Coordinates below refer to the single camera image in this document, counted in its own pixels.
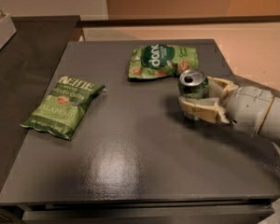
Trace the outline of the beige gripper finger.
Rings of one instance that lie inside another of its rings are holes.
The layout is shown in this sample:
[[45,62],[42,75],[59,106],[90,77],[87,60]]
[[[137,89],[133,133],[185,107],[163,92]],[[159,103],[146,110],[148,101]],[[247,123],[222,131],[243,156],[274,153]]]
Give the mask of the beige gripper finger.
[[238,86],[230,80],[219,77],[208,77],[208,94],[211,98],[223,100],[230,92],[237,89]]
[[190,99],[179,96],[178,103],[188,119],[201,119],[209,123],[230,123],[226,110],[220,105],[218,98]]

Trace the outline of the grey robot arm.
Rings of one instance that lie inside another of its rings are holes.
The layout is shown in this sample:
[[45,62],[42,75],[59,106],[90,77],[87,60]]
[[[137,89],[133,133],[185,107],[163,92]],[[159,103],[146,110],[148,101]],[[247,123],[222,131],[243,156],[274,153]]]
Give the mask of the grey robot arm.
[[185,115],[260,135],[280,147],[280,98],[255,86],[239,87],[217,77],[185,75],[178,102]]

